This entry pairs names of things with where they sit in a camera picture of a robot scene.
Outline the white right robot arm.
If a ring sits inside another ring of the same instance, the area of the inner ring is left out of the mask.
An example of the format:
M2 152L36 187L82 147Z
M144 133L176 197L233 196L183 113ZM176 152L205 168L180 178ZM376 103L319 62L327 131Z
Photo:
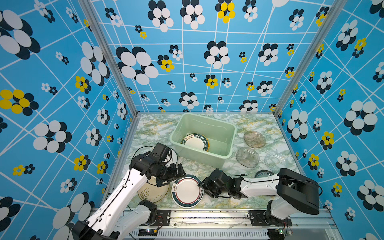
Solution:
M211 198L220 198L223 193L237 200L255 196L277 197L268 202L259 218L268 226L288 226L289 217L295 213L320 213L319 184L287 168L262 178L232 178L215 169L198 186Z

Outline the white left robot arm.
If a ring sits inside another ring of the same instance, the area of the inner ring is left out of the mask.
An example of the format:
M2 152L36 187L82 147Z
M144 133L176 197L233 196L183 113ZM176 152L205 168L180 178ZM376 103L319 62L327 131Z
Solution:
M130 169L110 197L93 215L74 225L73 239L122 240L140 225L154 223L158 207L148 200L141 201L127 215L123 212L151 177L155 177L157 186L162 187L185 176L182 164L166 166L160 157L153 154L135 156Z

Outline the large white green-rimmed plate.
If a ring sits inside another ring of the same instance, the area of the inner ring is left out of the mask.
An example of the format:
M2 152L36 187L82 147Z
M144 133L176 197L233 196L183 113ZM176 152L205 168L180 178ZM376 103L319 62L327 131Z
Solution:
M204 190L199 187L201 180L194 175L187 175L176 180L172 186L172 198L182 208L193 208L200 203Z

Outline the small white green-rimmed plate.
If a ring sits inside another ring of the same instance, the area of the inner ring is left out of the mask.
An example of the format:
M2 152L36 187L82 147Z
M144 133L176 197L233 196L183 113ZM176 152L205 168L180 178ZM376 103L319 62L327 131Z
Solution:
M182 144L196 150L206 151L207 138L204 135L193 133L185 136Z

